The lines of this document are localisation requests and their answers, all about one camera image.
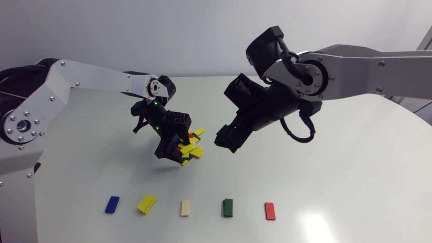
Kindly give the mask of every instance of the cable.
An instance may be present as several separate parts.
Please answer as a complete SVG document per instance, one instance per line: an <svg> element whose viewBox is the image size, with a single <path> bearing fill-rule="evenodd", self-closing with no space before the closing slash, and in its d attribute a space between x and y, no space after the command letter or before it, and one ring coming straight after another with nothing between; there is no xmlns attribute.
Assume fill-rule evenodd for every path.
<svg viewBox="0 0 432 243"><path fill-rule="evenodd" d="M422 106L420 109L414 111L413 113L415 114L416 112L420 111L421 109L425 108L426 106L428 106L428 105L430 105L430 104L432 104L432 101L429 102L429 103L427 103L426 105Z"/></svg>
<svg viewBox="0 0 432 243"><path fill-rule="evenodd" d="M0 84L8 77L21 72L40 72L47 68L45 65L28 65L23 67L12 67L0 72Z"/></svg>
<svg viewBox="0 0 432 243"><path fill-rule="evenodd" d="M305 123L305 125L309 128L309 131L310 131L310 136L309 137L305 137L305 138L302 138L302 137L297 137L297 136L295 136L294 134L292 134L292 132L288 129L288 126L286 125L286 123L285 123L285 119L282 117L281 119L280 119L280 123L281 123L281 125L282 125L282 127L283 127L283 129L286 131L286 133L290 136L290 137L292 137L294 140L296 140L297 142L300 142L300 143L308 143L308 142L310 142L310 141L312 141L312 139L314 139L314 136L315 136L315 127L314 127L314 124L312 123L312 120L309 118L309 117L307 117L307 118L302 118L302 121Z"/></svg>

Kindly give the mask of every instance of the white wall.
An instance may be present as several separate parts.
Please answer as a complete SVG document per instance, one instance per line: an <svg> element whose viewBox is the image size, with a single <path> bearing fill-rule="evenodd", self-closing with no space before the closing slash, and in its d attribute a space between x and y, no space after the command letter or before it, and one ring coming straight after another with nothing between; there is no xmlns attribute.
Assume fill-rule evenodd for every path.
<svg viewBox="0 0 432 243"><path fill-rule="evenodd" d="M292 51L415 50L429 0L1 0L0 70L44 57L170 76L253 74L250 42L279 25Z"/></svg>

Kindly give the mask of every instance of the white table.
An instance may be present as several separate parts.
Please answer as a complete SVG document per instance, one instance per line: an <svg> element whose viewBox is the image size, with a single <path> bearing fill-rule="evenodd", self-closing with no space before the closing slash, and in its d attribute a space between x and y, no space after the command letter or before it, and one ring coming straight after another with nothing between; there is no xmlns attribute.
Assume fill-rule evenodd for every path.
<svg viewBox="0 0 432 243"><path fill-rule="evenodd" d="M363 95L325 101L311 143L275 122L232 154L213 142L237 110L223 95L233 78L172 78L177 94L166 108L206 129L204 155L186 167L156 158L150 127L132 132L139 99L73 89L35 175L39 242L432 242L430 125ZM286 121L308 135L297 113ZM157 198L147 215L135 208L145 194ZM120 196L112 215L111 196ZM233 218L221 217L225 198L234 199ZM191 214L180 217L185 199ZM265 202L276 221L265 219Z"/></svg>

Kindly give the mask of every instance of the colored block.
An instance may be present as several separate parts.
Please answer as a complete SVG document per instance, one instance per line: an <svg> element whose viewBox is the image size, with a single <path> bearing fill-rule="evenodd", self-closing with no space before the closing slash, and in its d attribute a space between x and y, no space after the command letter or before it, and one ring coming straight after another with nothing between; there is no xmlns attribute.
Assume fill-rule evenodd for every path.
<svg viewBox="0 0 432 243"><path fill-rule="evenodd" d="M274 213L274 205L272 202L264 203L266 207L266 217L267 220L276 220L276 214Z"/></svg>
<svg viewBox="0 0 432 243"><path fill-rule="evenodd" d="M187 165L188 163L189 163L188 160L184 160L183 163L181 163L181 166L185 166L185 165Z"/></svg>
<svg viewBox="0 0 432 243"><path fill-rule="evenodd" d="M204 128L200 128L200 129L194 131L194 135L199 136L199 135L203 134L205 131L206 130L204 130Z"/></svg>
<svg viewBox="0 0 432 243"><path fill-rule="evenodd" d="M223 216L232 217L232 199L223 200Z"/></svg>
<svg viewBox="0 0 432 243"><path fill-rule="evenodd" d="M151 196L150 194L147 194L140 204L138 204L137 209L140 210L143 214L147 214L150 209L152 208L153 204L155 204L156 198Z"/></svg>
<svg viewBox="0 0 432 243"><path fill-rule="evenodd" d="M111 197L105 209L105 213L113 214L117 208L118 200L120 200L120 197Z"/></svg>
<svg viewBox="0 0 432 243"><path fill-rule="evenodd" d="M189 216L189 206L191 204L190 200L183 200L181 201L181 216Z"/></svg>
<svg viewBox="0 0 432 243"><path fill-rule="evenodd" d="M192 146L192 144L190 144L190 145L187 145L184 148L180 149L180 152L182 154L185 154L185 153L191 152L192 150L194 150L194 147Z"/></svg>
<svg viewBox="0 0 432 243"><path fill-rule="evenodd" d="M193 155L194 157L201 158L203 153L204 149L197 145L197 149L192 150L189 154Z"/></svg>

